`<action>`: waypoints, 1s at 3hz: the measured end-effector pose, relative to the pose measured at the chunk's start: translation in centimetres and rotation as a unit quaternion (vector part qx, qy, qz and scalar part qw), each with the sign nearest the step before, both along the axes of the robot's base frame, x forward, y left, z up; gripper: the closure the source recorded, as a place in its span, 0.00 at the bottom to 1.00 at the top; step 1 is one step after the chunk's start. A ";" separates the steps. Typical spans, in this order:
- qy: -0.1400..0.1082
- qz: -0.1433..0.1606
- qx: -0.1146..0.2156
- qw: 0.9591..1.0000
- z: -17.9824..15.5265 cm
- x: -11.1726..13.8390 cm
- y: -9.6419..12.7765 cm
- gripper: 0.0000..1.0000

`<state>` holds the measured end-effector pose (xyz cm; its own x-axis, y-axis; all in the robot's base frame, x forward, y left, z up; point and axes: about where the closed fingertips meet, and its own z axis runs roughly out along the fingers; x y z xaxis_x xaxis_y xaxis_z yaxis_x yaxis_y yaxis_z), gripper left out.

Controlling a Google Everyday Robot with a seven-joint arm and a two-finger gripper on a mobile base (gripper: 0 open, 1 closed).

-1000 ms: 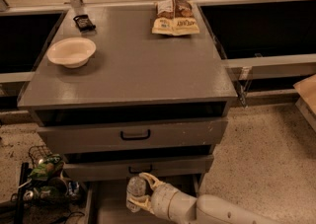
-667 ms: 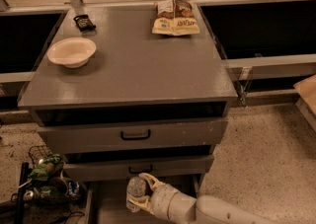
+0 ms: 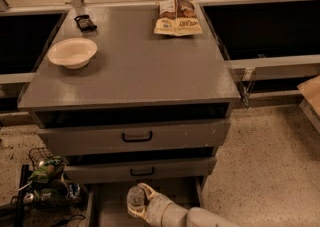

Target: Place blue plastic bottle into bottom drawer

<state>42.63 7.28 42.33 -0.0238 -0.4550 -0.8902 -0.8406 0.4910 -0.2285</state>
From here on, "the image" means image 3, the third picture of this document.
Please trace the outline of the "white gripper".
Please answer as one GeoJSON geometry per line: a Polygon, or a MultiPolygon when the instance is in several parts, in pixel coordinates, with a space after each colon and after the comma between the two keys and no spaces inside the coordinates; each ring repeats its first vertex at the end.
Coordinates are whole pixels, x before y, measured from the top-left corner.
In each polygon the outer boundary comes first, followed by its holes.
{"type": "Polygon", "coordinates": [[[128,213],[135,218],[142,218],[150,225],[161,225],[163,215],[167,207],[173,204],[165,195],[159,195],[151,186],[146,183],[139,183],[138,186],[143,189],[145,196],[149,202],[148,206],[133,206],[128,205],[128,213]]]}

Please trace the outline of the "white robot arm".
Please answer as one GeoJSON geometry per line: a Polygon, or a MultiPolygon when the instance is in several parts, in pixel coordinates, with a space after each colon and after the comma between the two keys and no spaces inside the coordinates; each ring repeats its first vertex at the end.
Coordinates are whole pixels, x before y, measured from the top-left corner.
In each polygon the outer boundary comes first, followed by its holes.
{"type": "Polygon", "coordinates": [[[200,207],[186,209],[146,183],[131,187],[126,201],[128,213],[152,227],[241,227],[200,207]]]}

